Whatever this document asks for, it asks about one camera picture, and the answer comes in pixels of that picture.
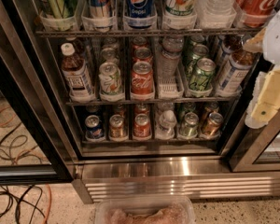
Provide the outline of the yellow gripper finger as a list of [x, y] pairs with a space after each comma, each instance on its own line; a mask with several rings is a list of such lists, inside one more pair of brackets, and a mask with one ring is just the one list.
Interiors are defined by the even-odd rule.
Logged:
[[270, 71], [252, 110], [251, 117], [260, 122], [269, 122], [280, 109], [280, 66]]
[[251, 53], [262, 53], [262, 43], [264, 40], [266, 29], [261, 29], [254, 37], [249, 38], [244, 42], [243, 49]]

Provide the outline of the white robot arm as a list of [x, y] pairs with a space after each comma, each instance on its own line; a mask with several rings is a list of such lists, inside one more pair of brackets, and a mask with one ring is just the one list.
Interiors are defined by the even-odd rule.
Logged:
[[280, 109], [280, 10], [265, 28], [244, 43], [244, 50], [261, 52], [274, 65], [272, 71], [257, 77], [247, 109], [245, 124], [258, 129], [267, 125]]

